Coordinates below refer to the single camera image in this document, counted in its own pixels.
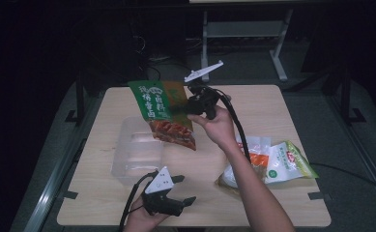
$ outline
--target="plastic food bag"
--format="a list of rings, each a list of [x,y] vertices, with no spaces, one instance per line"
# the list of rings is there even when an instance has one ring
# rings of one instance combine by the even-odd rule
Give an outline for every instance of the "plastic food bag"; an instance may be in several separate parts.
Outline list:
[[[302,156],[299,148],[292,142],[285,141],[270,148],[270,160],[265,183],[288,181],[295,178],[318,178]]]
[[[239,136],[236,136],[236,141],[238,142],[239,147],[243,150],[242,140]],[[264,181],[266,177],[271,141],[272,140],[269,137],[246,137],[251,165],[262,181]],[[230,164],[226,166],[223,173],[217,179],[217,184],[239,194],[236,179]]]
[[[154,138],[196,150],[191,120],[181,107],[188,102],[183,83],[140,80],[128,85]]]

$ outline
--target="human hand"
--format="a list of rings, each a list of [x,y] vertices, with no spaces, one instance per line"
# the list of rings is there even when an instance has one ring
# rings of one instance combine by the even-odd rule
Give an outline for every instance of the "human hand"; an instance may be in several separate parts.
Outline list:
[[[216,118],[209,120],[200,115],[189,114],[188,118],[202,126],[209,138],[220,148],[236,143],[233,121],[227,109],[215,106]]]
[[[139,196],[131,205],[125,232],[149,232],[157,227],[169,215],[156,214],[151,216],[143,207],[142,197]]]

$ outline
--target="person's right hand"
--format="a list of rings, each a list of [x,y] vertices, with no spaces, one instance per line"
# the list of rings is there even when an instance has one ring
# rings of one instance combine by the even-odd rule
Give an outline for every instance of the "person's right hand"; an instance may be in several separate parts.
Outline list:
[[[189,114],[188,118],[202,126],[210,139],[219,147],[228,147],[236,143],[233,121],[227,109],[215,106],[216,118],[209,120],[200,115]]]

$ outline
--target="forearm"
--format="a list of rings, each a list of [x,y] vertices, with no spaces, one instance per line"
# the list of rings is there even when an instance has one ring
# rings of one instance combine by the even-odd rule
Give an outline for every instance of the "forearm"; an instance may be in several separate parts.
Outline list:
[[[232,165],[250,226],[255,231],[294,231],[293,224],[280,203],[254,172],[233,142],[221,144]]]

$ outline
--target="person's left hand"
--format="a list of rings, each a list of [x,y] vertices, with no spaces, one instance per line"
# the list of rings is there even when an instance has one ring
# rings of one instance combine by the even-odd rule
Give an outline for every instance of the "person's left hand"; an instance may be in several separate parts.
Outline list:
[[[157,227],[169,215],[156,214],[151,216],[143,207],[142,197],[139,196],[131,205],[130,213],[128,214],[127,225],[125,232],[148,232]]]

